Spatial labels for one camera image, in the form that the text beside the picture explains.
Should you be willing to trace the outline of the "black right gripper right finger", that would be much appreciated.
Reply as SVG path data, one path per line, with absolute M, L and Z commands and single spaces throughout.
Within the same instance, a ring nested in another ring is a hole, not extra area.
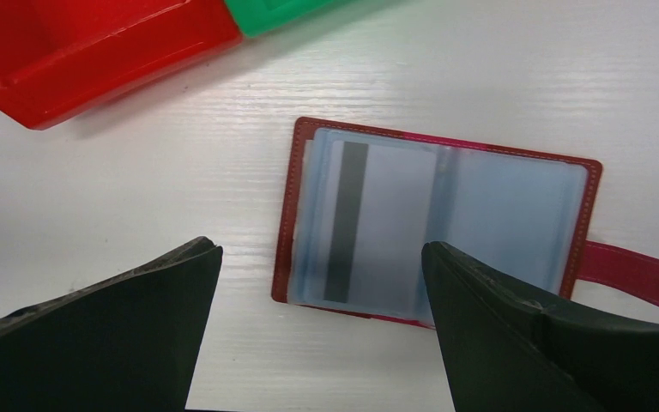
M 444 242 L 422 271 L 458 411 L 659 411 L 659 324 L 578 304 Z

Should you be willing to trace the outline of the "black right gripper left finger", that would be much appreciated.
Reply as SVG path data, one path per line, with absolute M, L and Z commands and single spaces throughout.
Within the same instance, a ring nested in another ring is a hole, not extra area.
M 0 411 L 182 411 L 223 250 L 195 238 L 0 318 Z

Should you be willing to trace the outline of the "red plastic bin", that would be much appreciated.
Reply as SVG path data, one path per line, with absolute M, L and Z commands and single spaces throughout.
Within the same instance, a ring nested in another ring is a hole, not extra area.
M 242 38 L 222 1 L 0 1 L 0 111 L 44 130 Z

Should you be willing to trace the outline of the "green plastic bin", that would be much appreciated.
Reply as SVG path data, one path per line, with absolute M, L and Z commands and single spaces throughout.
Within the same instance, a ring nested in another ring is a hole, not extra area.
M 230 0 L 226 6 L 244 37 L 254 39 L 290 28 L 320 32 L 362 21 L 399 1 Z

